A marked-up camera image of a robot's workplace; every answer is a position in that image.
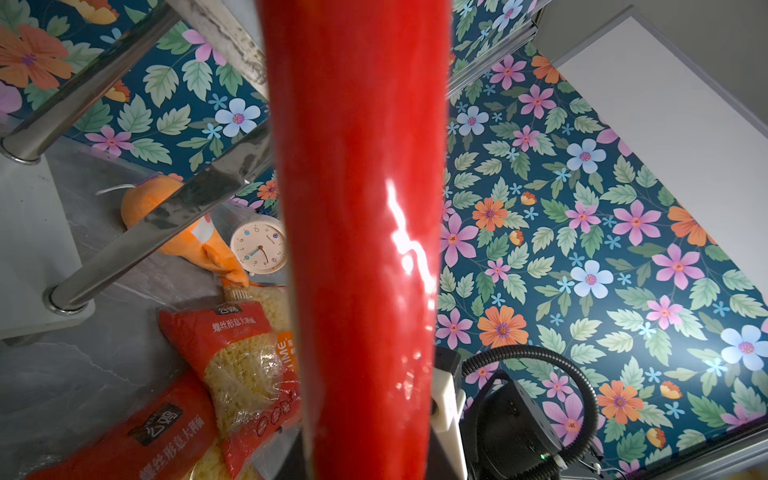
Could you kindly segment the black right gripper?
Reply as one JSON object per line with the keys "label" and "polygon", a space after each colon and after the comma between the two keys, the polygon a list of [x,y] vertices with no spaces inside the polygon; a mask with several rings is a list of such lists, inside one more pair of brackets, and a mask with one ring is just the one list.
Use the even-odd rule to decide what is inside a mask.
{"label": "black right gripper", "polygon": [[558,479],[581,460],[596,436],[597,401],[576,416],[575,435],[564,444],[543,410],[519,382],[496,371],[461,421],[470,479]]}

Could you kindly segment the red macaroni bag small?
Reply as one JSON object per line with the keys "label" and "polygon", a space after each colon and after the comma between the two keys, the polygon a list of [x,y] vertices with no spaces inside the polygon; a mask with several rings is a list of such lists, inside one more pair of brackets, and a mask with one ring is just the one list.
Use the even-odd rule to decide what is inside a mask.
{"label": "red macaroni bag small", "polygon": [[159,327],[212,399],[219,443],[234,479],[262,479],[257,464],[301,420],[298,374],[277,353],[259,303],[159,313]]}

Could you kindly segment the red macaroni bag large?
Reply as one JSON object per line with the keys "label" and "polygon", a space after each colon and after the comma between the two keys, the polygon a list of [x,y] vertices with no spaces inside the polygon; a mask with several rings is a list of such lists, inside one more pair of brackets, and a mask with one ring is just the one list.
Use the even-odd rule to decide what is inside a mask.
{"label": "red macaroni bag large", "polygon": [[229,479],[206,387],[188,370],[155,400],[29,479]]}

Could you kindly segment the red spaghetti pack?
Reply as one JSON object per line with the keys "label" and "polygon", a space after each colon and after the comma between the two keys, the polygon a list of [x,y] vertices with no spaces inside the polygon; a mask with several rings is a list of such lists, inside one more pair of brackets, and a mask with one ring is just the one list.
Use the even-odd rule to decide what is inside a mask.
{"label": "red spaghetti pack", "polygon": [[261,1],[313,479],[421,479],[451,7]]}

